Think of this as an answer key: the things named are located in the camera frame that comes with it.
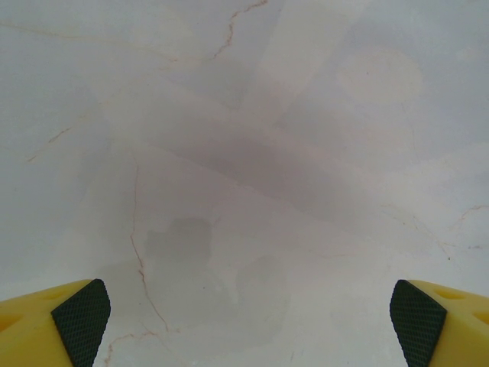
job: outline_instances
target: white marble surface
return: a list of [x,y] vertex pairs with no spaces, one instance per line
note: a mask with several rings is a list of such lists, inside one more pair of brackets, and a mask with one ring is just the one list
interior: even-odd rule
[[489,2],[0,1],[0,298],[101,278],[95,366],[404,366],[489,295]]

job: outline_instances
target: yellow object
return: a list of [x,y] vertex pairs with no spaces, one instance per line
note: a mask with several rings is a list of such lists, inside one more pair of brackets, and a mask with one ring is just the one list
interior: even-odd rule
[[[100,287],[103,287],[105,292],[103,282],[97,281],[98,284],[92,280],[77,281],[0,302],[0,366],[72,367],[76,365],[77,363],[73,362],[76,361],[77,351],[72,349],[74,354],[70,355],[68,347],[73,340],[73,328],[93,318],[91,306],[87,309],[86,305],[93,295],[94,287],[87,286],[94,285],[98,292]],[[84,288],[91,291],[82,292]],[[63,309],[63,305],[68,305],[70,309],[66,310],[65,307]],[[63,315],[58,320],[54,316],[55,310],[63,311]],[[103,314],[106,323],[108,314],[106,312]],[[60,329],[66,324],[71,330]],[[87,335],[86,331],[82,331],[80,335]]]
[[489,298],[411,281],[447,310],[429,367],[489,366]]
[[[406,288],[409,284],[414,286],[411,291]],[[489,366],[489,298],[425,281],[399,281],[396,289],[391,316],[409,366]],[[437,307],[446,310],[444,320],[442,313],[438,319],[435,316]],[[441,333],[432,339],[431,359],[420,362],[420,350],[429,345],[431,336],[427,335],[437,330],[437,321]]]

